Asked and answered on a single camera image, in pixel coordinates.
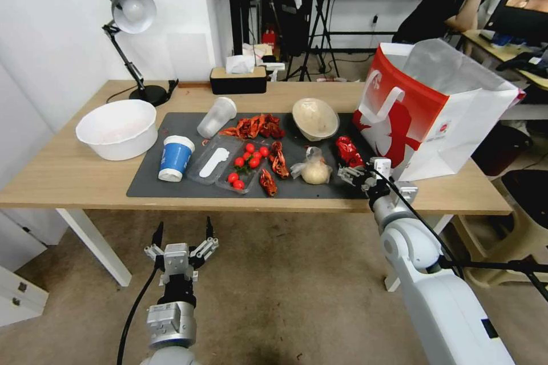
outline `lamp shade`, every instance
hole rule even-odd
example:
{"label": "lamp shade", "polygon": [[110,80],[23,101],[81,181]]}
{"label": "lamp shade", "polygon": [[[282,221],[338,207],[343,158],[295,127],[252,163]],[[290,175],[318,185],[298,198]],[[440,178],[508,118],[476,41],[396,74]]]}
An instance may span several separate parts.
{"label": "lamp shade", "polygon": [[156,17],[154,0],[110,0],[112,18],[120,30],[137,34],[150,27]]}

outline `blue paper cup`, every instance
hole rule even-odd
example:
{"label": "blue paper cup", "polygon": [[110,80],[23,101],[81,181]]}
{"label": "blue paper cup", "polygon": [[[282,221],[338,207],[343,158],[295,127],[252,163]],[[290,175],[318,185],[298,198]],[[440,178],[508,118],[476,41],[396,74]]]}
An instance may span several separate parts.
{"label": "blue paper cup", "polygon": [[169,136],[164,140],[164,151],[160,162],[158,179],[178,183],[183,178],[194,143],[186,137]]}

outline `plastic tray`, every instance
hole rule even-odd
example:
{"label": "plastic tray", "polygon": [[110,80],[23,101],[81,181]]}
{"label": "plastic tray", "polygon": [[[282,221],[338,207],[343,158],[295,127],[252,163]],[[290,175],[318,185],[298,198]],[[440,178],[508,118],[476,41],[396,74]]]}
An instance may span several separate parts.
{"label": "plastic tray", "polygon": [[[245,142],[243,142],[242,140],[236,137],[217,134],[215,137],[213,137],[209,141],[202,155],[195,162],[192,162],[188,172],[186,172],[185,175],[192,181],[196,181],[197,183],[200,183],[200,184],[204,184],[204,185],[213,184],[219,178],[219,176],[223,173],[225,168],[228,168],[227,167],[228,165],[233,164],[234,162],[233,155],[235,153],[243,152],[244,144]],[[213,172],[208,177],[205,177],[205,178],[200,177],[199,175],[200,170],[204,168],[207,161],[211,158],[215,150],[217,150],[219,147],[225,148],[226,150],[229,151],[230,154],[228,155],[228,160],[218,163],[215,169],[213,170]]]}
{"label": "plastic tray", "polygon": [[230,190],[230,191],[234,191],[238,194],[247,194],[249,190],[256,184],[256,181],[259,178],[258,177],[259,171],[264,167],[264,165],[268,161],[268,159],[266,158],[262,158],[261,162],[259,163],[259,166],[251,169],[247,174],[243,174],[243,173],[240,174],[240,179],[244,182],[244,186],[245,186],[244,189],[237,190],[233,188],[232,185],[230,185],[227,182],[228,175],[233,172],[236,172],[236,169],[234,168],[234,160],[236,160],[236,158],[238,157],[242,157],[242,155],[244,154],[244,147],[247,143],[253,144],[255,146],[256,151],[258,151],[259,148],[261,147],[266,147],[270,149],[270,146],[268,144],[258,143],[254,140],[244,140],[242,142],[241,148],[238,151],[234,151],[234,153],[232,153],[231,151],[230,153],[231,155],[228,158],[228,161],[226,161],[227,166],[225,167],[225,169],[223,170],[223,172],[221,173],[221,175],[215,182],[216,186]]}

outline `red and white paper bag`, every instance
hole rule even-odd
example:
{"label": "red and white paper bag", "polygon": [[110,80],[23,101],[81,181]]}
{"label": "red and white paper bag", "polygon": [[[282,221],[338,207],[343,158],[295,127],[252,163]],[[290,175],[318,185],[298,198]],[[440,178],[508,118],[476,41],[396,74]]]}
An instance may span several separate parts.
{"label": "red and white paper bag", "polygon": [[465,57],[467,84],[479,78],[498,86],[445,95],[399,70],[412,49],[379,45],[353,116],[377,156],[391,159],[400,181],[456,174],[521,91]]}

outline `lamp base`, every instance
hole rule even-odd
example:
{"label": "lamp base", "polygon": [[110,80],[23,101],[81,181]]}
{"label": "lamp base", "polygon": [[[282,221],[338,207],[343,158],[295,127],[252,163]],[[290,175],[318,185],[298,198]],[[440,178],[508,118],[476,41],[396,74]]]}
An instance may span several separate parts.
{"label": "lamp base", "polygon": [[161,86],[144,86],[144,98],[141,97],[141,94],[142,93],[139,92],[139,89],[132,91],[130,94],[130,99],[144,100],[151,103],[154,107],[165,103],[169,99],[166,89]]}

